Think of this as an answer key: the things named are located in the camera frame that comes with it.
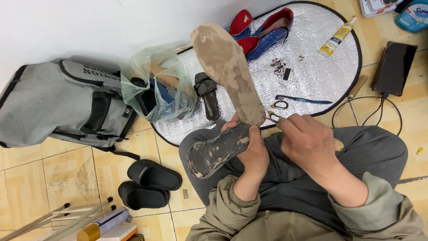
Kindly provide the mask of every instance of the blue bottle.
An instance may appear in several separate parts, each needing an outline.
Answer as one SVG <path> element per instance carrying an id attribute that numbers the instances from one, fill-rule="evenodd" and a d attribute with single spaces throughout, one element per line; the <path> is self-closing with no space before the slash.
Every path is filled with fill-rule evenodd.
<path id="1" fill-rule="evenodd" d="M 428 27 L 428 0 L 414 0 L 395 18 L 401 29 L 415 33 Z"/>

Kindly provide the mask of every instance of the beige tile floor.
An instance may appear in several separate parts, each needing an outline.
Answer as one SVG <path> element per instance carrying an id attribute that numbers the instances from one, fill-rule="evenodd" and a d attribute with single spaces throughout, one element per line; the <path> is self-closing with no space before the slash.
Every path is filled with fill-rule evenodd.
<path id="1" fill-rule="evenodd" d="M 402 179 L 428 175 L 428 32 L 411 34 L 395 26 L 395 13 L 365 19 L 361 16 L 357 0 L 317 0 L 347 19 L 357 15 L 355 31 L 363 53 L 361 74 L 369 76 L 368 82 L 358 96 L 374 96 L 369 88 L 377 68 L 377 62 L 388 41 L 418 45 L 409 77 L 401 97 L 391 96 L 403 117 L 400 137 L 409 150 L 409 159 Z M 358 121 L 361 123 L 378 106 L 378 100 L 354 101 Z M 316 117 L 331 126 L 333 111 Z M 375 124 L 378 115 L 368 124 Z M 353 126 L 354 118 L 346 105 L 335 120 L 336 127 Z M 380 126 L 393 133 L 398 131 L 399 119 L 390 104 L 385 105 Z M 278 131 L 276 128 L 263 131 L 263 136 Z M 183 241 L 190 227 L 198 223 L 205 208 L 190 184 L 178 156 L 178 148 L 167 144 L 152 129 L 150 123 L 139 118 L 128 135 L 129 140 L 118 143 L 117 148 L 137 153 L 141 158 L 151 159 L 178 171 L 183 185 L 171 192 L 169 205 L 160 209 L 132 211 L 133 222 L 147 241 Z M 65 202 L 72 205 L 99 203 L 109 196 L 114 203 L 123 206 L 117 188 L 125 180 L 126 170 L 132 159 L 115 156 L 97 149 L 48 138 L 40 145 L 26 148 L 0 149 L 0 237 Z M 400 184 L 396 190 L 413 201 L 415 209 L 428 221 L 428 179 Z M 16 240 L 37 240 L 56 226 L 36 229 Z"/>

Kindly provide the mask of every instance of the green plastic bag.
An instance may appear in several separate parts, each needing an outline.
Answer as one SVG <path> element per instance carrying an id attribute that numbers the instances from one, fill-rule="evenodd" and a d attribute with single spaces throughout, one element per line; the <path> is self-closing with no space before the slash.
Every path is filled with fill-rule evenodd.
<path id="1" fill-rule="evenodd" d="M 160 62 L 160 66 L 166 69 L 153 77 L 155 79 L 156 106 L 146 116 L 143 114 L 135 96 L 150 88 L 150 63 L 152 61 L 156 63 Z M 183 63 L 178 55 L 171 50 L 157 53 L 142 50 L 131 56 L 126 62 L 120 64 L 120 72 L 123 101 L 132 106 L 140 116 L 151 123 L 185 119 L 195 108 L 197 100 L 196 92 L 186 79 Z M 175 99 L 169 104 L 162 98 L 158 88 L 158 85 L 161 84 L 157 80 L 160 74 L 172 75 L 178 79 L 177 94 Z M 142 78 L 147 87 L 138 87 L 132 84 L 129 81 L 132 77 Z"/>

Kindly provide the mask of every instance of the smartphone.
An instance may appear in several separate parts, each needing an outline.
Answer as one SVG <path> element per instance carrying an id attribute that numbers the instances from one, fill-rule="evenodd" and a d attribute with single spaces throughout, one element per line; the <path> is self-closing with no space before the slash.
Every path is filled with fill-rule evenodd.
<path id="1" fill-rule="evenodd" d="M 372 82 L 372 90 L 395 96 L 403 94 L 418 46 L 388 42 Z"/>

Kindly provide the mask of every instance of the silver reflective mat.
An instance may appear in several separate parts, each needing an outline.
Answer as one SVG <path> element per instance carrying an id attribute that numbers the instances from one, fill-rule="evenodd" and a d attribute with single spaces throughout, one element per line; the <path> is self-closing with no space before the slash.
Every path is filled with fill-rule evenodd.
<path id="1" fill-rule="evenodd" d="M 317 50 L 344 24 L 344 22 L 328 8 L 310 3 L 291 3 L 284 7 L 294 13 L 292 29 L 284 42 L 277 41 L 260 58 L 248 63 L 254 85 L 263 105 L 267 110 L 274 111 L 283 117 L 293 113 L 316 114 L 327 110 L 339 101 L 352 85 L 359 67 L 359 46 L 352 34 L 349 34 L 330 58 L 319 54 Z M 254 32 L 280 7 L 251 24 Z M 193 49 L 179 55 L 186 72 L 187 80 L 195 83 L 195 75 L 203 72 Z M 288 80 L 283 80 L 283 74 L 275 75 L 272 60 L 278 58 L 290 68 Z M 216 90 L 220 118 L 230 120 L 235 113 L 232 102 L 226 90 L 218 86 Z M 276 95 L 287 95 L 312 100 L 329 100 L 333 104 L 311 104 L 285 99 L 288 109 L 271 109 Z M 266 120 L 262 127 L 273 125 Z M 196 103 L 193 114 L 181 121 L 165 121 L 154 124 L 157 132 L 167 141 L 180 145 L 183 138 L 194 130 L 215 128 L 215 121 L 205 117 L 205 106 L 202 98 Z"/>

